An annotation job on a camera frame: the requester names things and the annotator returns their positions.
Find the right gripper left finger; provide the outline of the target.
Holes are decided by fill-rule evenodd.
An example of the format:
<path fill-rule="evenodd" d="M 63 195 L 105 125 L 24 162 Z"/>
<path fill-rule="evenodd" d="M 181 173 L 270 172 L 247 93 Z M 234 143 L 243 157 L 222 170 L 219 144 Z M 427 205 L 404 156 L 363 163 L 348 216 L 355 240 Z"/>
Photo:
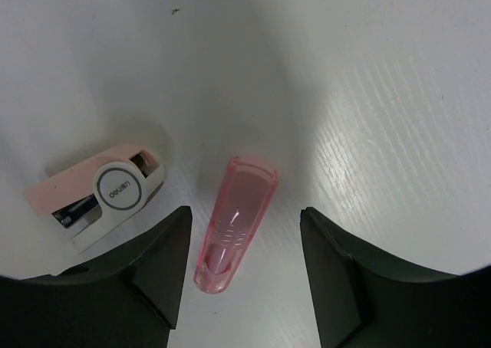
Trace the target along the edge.
<path fill-rule="evenodd" d="M 58 276 L 1 278 L 3 347 L 165 347 L 176 328 L 192 226 L 181 206 Z"/>

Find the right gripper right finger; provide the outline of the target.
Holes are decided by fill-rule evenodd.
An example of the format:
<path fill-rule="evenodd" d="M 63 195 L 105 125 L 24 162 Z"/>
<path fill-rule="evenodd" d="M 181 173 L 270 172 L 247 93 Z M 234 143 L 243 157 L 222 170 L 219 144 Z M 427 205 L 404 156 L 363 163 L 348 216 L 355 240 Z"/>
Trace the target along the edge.
<path fill-rule="evenodd" d="M 301 212 L 323 347 L 488 347 L 490 268 L 448 274 L 390 254 L 318 210 Z"/>

